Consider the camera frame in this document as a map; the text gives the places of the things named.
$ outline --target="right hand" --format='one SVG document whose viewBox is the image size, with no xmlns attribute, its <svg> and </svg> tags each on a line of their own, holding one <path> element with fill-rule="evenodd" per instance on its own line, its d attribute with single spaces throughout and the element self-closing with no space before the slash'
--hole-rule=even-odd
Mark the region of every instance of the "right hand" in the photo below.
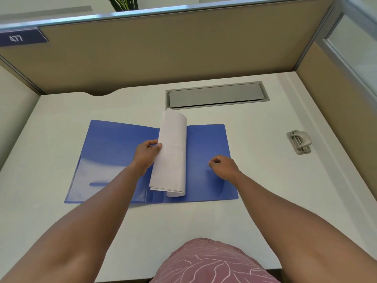
<svg viewBox="0 0 377 283">
<path fill-rule="evenodd" d="M 216 175 L 231 183 L 234 183 L 237 177 L 242 174 L 233 159 L 226 156 L 218 155 L 212 158 L 208 165 Z"/>
</svg>

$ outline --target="white paper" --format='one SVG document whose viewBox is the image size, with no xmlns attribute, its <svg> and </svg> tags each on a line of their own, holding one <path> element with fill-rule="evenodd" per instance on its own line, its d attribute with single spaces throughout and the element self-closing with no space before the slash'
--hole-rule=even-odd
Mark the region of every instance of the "white paper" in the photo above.
<svg viewBox="0 0 377 283">
<path fill-rule="evenodd" d="M 155 159 L 150 177 L 151 190 L 167 192 L 168 197 L 186 194 L 186 117 L 172 109 L 163 112 L 158 142 L 163 147 Z"/>
</svg>

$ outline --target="dark blue label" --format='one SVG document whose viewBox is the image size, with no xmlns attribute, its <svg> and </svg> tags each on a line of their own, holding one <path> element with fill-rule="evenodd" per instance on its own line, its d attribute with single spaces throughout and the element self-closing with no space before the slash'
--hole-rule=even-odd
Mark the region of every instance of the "dark blue label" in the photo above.
<svg viewBox="0 0 377 283">
<path fill-rule="evenodd" d="M 39 44 L 43 42 L 48 42 L 48 40 L 37 28 L 0 32 L 0 47 Z"/>
</svg>

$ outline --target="pink shirt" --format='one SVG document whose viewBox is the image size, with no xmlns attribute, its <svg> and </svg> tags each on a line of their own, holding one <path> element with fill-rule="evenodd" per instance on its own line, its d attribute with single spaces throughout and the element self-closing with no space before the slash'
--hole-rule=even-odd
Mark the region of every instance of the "pink shirt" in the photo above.
<svg viewBox="0 0 377 283">
<path fill-rule="evenodd" d="M 279 283 L 242 250 L 197 238 L 173 252 L 151 283 Z"/>
</svg>

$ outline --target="blue folder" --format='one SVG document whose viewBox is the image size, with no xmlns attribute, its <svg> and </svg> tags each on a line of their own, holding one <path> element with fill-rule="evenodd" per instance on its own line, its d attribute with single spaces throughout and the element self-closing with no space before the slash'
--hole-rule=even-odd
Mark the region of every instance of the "blue folder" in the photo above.
<svg viewBox="0 0 377 283">
<path fill-rule="evenodd" d="M 146 140 L 157 139 L 158 133 L 158 128 L 92 120 L 64 202 L 82 203 L 94 195 L 111 181 L 111 179 L 98 180 L 102 172 L 118 173 L 132 162 L 136 147 Z M 230 157 L 225 126 L 222 124 L 187 126 L 186 146 L 186 195 L 168 197 L 166 192 L 150 190 L 149 181 L 152 173 L 150 167 L 139 179 L 132 203 L 238 199 L 236 188 L 218 177 L 208 166 L 208 161 L 216 155 Z"/>
</svg>

